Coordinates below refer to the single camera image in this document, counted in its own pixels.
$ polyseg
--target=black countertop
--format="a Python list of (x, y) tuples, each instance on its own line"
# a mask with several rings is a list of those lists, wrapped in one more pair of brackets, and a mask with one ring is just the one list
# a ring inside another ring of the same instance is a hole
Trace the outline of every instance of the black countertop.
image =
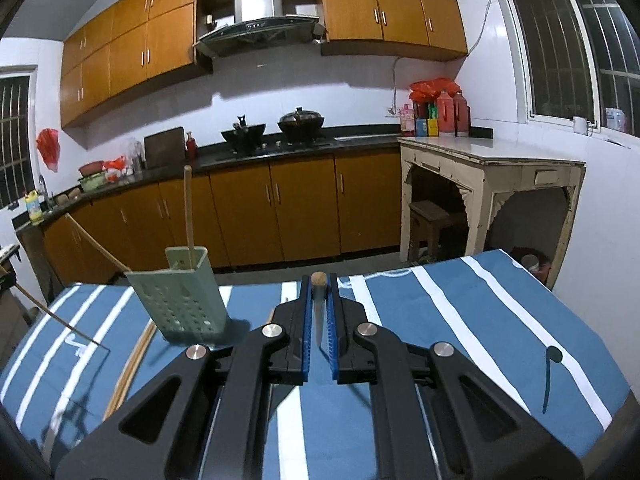
[[(389, 148), (398, 146), (398, 124), (370, 124), (363, 126), (339, 126), (335, 128), (323, 128), (325, 140), (313, 146), (289, 146), (281, 134), (264, 136), (267, 147), (251, 155), (233, 153), (226, 142), (210, 144), (198, 149), (198, 157), (191, 165), (193, 174), (207, 173), (212, 170), (240, 166), (260, 161), (273, 159), (295, 158), (299, 156), (313, 156), (326, 153), (345, 152), (349, 150), (366, 150), (376, 148)], [(31, 228), (45, 226), (62, 216), (67, 211), (90, 200), (96, 200), (103, 196), (132, 189), (154, 182), (182, 178), (184, 165), (165, 166), (153, 170), (143, 170), (131, 176), (125, 176), (112, 184), (106, 184), (93, 191), (84, 192), (77, 199), (57, 206), (53, 211), (44, 212), (42, 221), (31, 224), (26, 212), (14, 219), (14, 227), (17, 235), (23, 234)]]

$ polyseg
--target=white musical note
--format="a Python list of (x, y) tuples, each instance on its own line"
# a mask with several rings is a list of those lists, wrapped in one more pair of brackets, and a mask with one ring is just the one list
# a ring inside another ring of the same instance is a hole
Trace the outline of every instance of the white musical note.
[(65, 337), (65, 343), (71, 346), (76, 346), (76, 357), (82, 357), (82, 354), (86, 350), (87, 345), (83, 345), (82, 343), (76, 342), (76, 335), (71, 333)]

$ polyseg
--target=red bottle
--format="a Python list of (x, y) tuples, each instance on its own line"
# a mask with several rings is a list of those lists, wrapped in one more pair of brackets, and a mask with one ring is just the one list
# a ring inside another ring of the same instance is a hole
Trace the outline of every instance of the red bottle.
[(187, 156), (191, 162), (195, 160), (197, 151), (198, 145), (196, 144), (196, 139), (191, 137), (191, 132), (187, 132)]
[(456, 116), (456, 136), (469, 136), (469, 107), (462, 90), (453, 96), (453, 109)]
[(438, 107), (438, 130), (441, 135), (456, 134), (456, 117), (453, 109), (453, 98), (442, 90), (436, 99)]

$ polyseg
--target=pink bottle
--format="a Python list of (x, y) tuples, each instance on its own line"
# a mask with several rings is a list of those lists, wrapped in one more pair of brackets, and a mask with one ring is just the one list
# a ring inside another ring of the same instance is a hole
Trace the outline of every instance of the pink bottle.
[(446, 90), (440, 92), (440, 95), (436, 99), (436, 106), (438, 107), (438, 130), (440, 131), (440, 135), (455, 135), (456, 117), (453, 98)]
[(469, 136), (469, 107), (462, 90), (453, 96), (453, 110), (456, 116), (456, 136)]

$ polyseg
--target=wooden stool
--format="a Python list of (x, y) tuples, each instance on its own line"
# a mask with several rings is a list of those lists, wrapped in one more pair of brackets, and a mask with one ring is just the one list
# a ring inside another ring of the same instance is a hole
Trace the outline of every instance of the wooden stool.
[(447, 213), (430, 200), (411, 202), (411, 223), (409, 227), (409, 261), (416, 262), (420, 251), (420, 242), (427, 240), (427, 252), (431, 258), (438, 253), (440, 231), (452, 225), (466, 224), (466, 212)]

